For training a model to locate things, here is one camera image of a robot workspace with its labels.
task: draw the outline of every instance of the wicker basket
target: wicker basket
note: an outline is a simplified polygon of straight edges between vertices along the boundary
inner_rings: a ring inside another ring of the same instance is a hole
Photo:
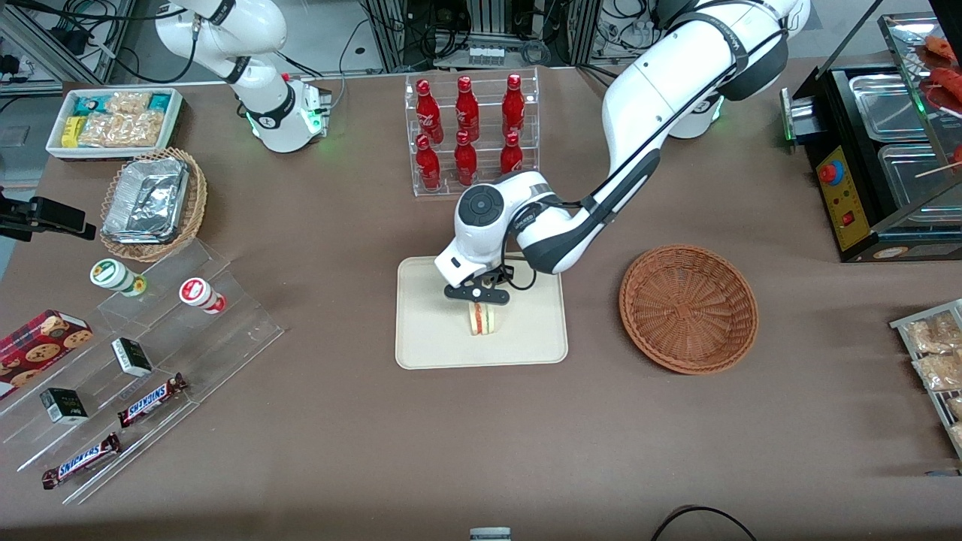
[[[103,235],[103,230],[101,230],[100,240],[103,241],[108,251],[117,257],[153,263],[173,251],[177,246],[194,238],[197,235],[197,230],[200,229],[200,222],[204,219],[204,206],[207,204],[207,180],[204,178],[204,171],[200,170],[197,162],[193,160],[190,154],[177,148],[165,148],[164,150],[150,152],[134,158],[131,162],[160,160],[161,158],[177,158],[190,166],[188,191],[184,198],[184,211],[181,213],[180,233],[173,242],[166,245],[122,245],[107,240]],[[107,212],[111,208],[111,202],[114,201],[114,191],[119,179],[120,171],[114,175],[114,181],[107,189],[107,196],[100,207],[101,220],[107,219]]]
[[[758,305],[742,275],[690,245],[661,246],[635,260],[621,282],[619,308],[635,346],[682,374],[731,368],[758,331]]]

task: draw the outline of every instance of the brown table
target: brown table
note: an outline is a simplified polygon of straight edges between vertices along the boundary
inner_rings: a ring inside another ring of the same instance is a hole
[[[395,270],[444,247],[453,203],[411,195],[403,79],[352,79],[331,136],[291,155],[251,137],[226,86],[182,87],[178,145],[211,186],[200,236],[290,331],[83,505],[0,456],[0,538],[647,539],[704,503],[765,539],[958,539],[962,479],[922,477],[957,462],[887,322],[962,296],[962,264],[838,263],[809,166],[779,144],[777,88],[810,68],[669,141],[563,276],[564,362],[427,372],[394,363]],[[577,198],[607,171],[600,89],[540,73],[542,169]],[[97,216],[116,167],[51,160],[38,193]],[[758,342],[726,373],[664,371],[621,328],[621,275],[669,243],[717,251],[754,288]],[[104,255],[54,234],[19,245],[0,330],[92,310]],[[688,516],[664,539],[689,534],[738,538]]]

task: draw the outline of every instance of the white cylinder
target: white cylinder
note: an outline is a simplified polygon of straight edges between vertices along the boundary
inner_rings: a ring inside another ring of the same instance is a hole
[[[189,306],[196,306],[208,314],[217,314],[227,306],[227,299],[214,291],[203,278],[190,278],[180,289],[180,298]]]
[[[90,282],[123,296],[138,296],[147,290],[147,281],[115,259],[102,259],[90,269]]]

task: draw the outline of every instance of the red emergency stop button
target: red emergency stop button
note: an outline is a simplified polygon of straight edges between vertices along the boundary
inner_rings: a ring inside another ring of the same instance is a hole
[[[845,177],[845,166],[838,160],[819,167],[819,180],[828,186],[838,186]]]

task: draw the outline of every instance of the snickers bar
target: snickers bar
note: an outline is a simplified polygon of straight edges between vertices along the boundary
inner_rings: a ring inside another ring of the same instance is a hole
[[[60,483],[64,482],[68,477],[85,468],[88,468],[91,464],[97,460],[100,460],[104,456],[115,452],[120,452],[120,439],[117,438],[116,433],[111,432],[111,434],[107,436],[106,440],[78,454],[77,456],[74,456],[69,462],[64,462],[61,464],[60,468],[53,468],[43,472],[43,489],[50,490],[56,487]]]
[[[154,389],[149,395],[118,413],[117,417],[120,418],[120,426],[126,428],[132,425],[137,419],[144,417],[154,408],[168,401],[184,389],[187,389],[187,381],[184,381],[184,377],[178,372],[171,379],[165,381],[164,385]]]

